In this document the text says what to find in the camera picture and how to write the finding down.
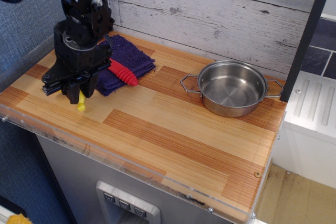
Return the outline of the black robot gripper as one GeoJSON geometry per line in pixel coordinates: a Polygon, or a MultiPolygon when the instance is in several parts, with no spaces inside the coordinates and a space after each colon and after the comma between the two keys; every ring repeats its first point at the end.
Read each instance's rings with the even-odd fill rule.
{"type": "Polygon", "coordinates": [[[43,92],[51,95],[61,91],[71,104],[78,104],[80,91],[90,98],[101,70],[110,66],[110,45],[98,45],[91,39],[81,46],[66,32],[66,22],[54,27],[55,64],[43,75],[43,92]]]}

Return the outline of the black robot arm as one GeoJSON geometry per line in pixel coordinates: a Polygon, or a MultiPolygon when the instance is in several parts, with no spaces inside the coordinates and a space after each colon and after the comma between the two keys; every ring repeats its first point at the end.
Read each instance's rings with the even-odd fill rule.
{"type": "Polygon", "coordinates": [[[113,30],[108,0],[61,0],[66,19],[54,27],[55,64],[43,75],[46,95],[61,91],[70,103],[93,95],[112,50],[99,41],[113,30]]]}

